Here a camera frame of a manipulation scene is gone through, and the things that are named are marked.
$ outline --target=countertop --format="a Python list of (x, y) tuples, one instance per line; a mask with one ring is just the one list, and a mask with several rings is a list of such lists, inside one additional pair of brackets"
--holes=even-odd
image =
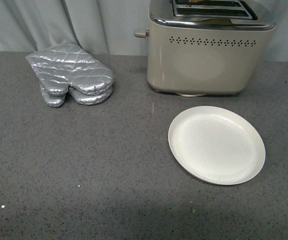
[[(237, 95), (186, 98), (153, 90), (144, 56), (95, 55), (116, 76), (109, 99), (51, 108), (26, 55), (0, 52), (0, 239), (288, 239), (288, 63), (261, 62)], [(180, 166), (168, 129), (196, 106), (256, 128), (255, 178), (219, 186)]]

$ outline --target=silver oven mitt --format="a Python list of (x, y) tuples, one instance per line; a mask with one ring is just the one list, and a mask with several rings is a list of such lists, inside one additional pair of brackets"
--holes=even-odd
[(112, 93), (113, 72), (76, 43), (49, 47), (26, 59), (39, 79), (46, 104), (51, 107), (64, 103), (69, 88), (73, 98), (84, 105), (98, 104)]

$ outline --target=gray curtain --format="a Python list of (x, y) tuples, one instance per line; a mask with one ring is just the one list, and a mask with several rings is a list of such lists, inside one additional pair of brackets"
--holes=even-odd
[[(273, 12), (277, 27), (265, 61), (288, 61), (288, 0), (256, 0)], [(89, 53), (146, 55), (150, 0), (0, 0), (0, 51), (34, 52), (76, 41)]]

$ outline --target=plate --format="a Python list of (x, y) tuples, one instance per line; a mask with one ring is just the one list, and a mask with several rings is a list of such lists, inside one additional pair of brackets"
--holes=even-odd
[(168, 130), (170, 149), (194, 177), (217, 185), (236, 185), (254, 178), (265, 162), (265, 147), (244, 118), (214, 106), (181, 112)]

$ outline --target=plate rim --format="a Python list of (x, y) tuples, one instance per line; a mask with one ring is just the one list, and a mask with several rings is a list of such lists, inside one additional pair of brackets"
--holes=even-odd
[[(181, 115), (185, 114), (186, 112), (188, 111), (192, 111), (194, 109), (211, 109), (211, 110), (215, 110), (215, 111), (225, 111), (227, 114), (229, 115), (232, 115), (234, 117), (237, 117), (238, 119), (242, 120), (246, 125), (248, 125), (250, 127), (250, 130), (252, 130), (260, 139), (260, 142), (259, 144), (261, 145), (262, 147), (262, 153), (263, 153), (263, 159), (259, 160), (262, 164), (259, 168), (259, 170), (254, 174), (254, 175), (250, 175), (250, 177), (247, 177), (246, 179), (244, 180), (240, 180), (240, 181), (237, 181), (237, 182), (232, 182), (232, 183), (220, 183), (218, 181), (208, 181), (206, 179), (203, 179), (202, 177), (194, 174), (193, 172), (191, 172), (189, 169), (187, 169), (186, 167), (183, 166), (181, 160), (178, 159), (177, 155), (175, 154), (175, 151), (173, 150), (172, 148), (172, 143), (171, 143), (171, 134), (172, 134), (172, 129), (174, 128), (174, 124), (176, 122), (176, 120), (178, 118), (181, 117)], [(191, 107), (191, 108), (188, 108), (182, 112), (180, 112), (171, 122), (169, 128), (168, 128), (168, 135), (167, 135), (167, 138), (168, 138), (168, 145), (170, 147), (170, 150), (173, 154), (173, 156), (175, 157), (176, 161), (180, 164), (180, 166), (185, 169), (189, 174), (191, 174), (193, 177), (203, 181), (203, 182), (206, 182), (206, 183), (209, 183), (209, 184), (213, 184), (213, 185), (220, 185), (220, 186), (232, 186), (232, 185), (239, 185), (239, 184), (242, 184), (242, 183), (245, 183), (245, 182), (248, 182), (250, 180), (252, 180), (253, 178), (255, 178), (260, 172), (261, 170), (263, 169), (264, 167), (264, 164), (265, 164), (265, 160), (266, 160), (266, 149), (265, 149), (265, 145), (264, 145), (264, 142), (263, 142), (263, 139), (261, 137), (261, 135), (259, 134), (259, 132), (255, 129), (255, 127), (250, 123), (248, 122), (245, 118), (243, 118), (242, 116), (238, 115), (237, 113), (233, 112), (233, 111), (230, 111), (230, 110), (227, 110), (225, 108), (222, 108), (222, 107), (217, 107), (217, 106), (207, 106), (207, 105), (202, 105), (202, 106), (195, 106), (195, 107)]]

